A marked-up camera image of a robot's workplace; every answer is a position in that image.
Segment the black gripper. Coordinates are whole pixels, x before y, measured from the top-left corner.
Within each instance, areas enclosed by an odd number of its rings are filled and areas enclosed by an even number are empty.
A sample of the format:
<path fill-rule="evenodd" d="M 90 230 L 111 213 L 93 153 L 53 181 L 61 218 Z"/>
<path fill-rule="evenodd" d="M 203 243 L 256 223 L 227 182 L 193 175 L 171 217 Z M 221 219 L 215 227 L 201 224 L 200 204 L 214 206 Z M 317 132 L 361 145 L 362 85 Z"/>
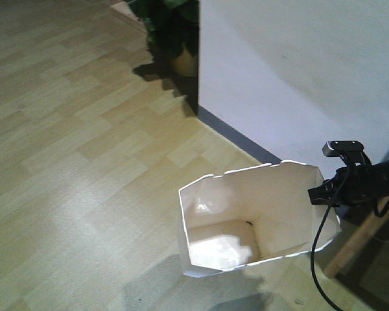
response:
<path fill-rule="evenodd" d="M 347 205 L 355 207 L 361 203 L 378 200 L 374 173 L 367 169 L 351 171 L 340 168 L 336 175 L 320 186 L 308 190 L 313 205 Z"/>

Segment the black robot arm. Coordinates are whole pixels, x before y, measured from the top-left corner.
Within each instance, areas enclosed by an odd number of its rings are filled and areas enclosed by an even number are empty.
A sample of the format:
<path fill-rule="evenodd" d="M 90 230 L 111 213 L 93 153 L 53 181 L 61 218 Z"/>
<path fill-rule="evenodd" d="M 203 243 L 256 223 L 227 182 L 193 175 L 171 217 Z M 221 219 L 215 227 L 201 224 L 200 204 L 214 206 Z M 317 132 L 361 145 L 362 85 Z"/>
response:
<path fill-rule="evenodd" d="M 313 205 L 356 207 L 389 196 L 389 160 L 376 165 L 348 165 L 320 186 L 308 190 Z"/>

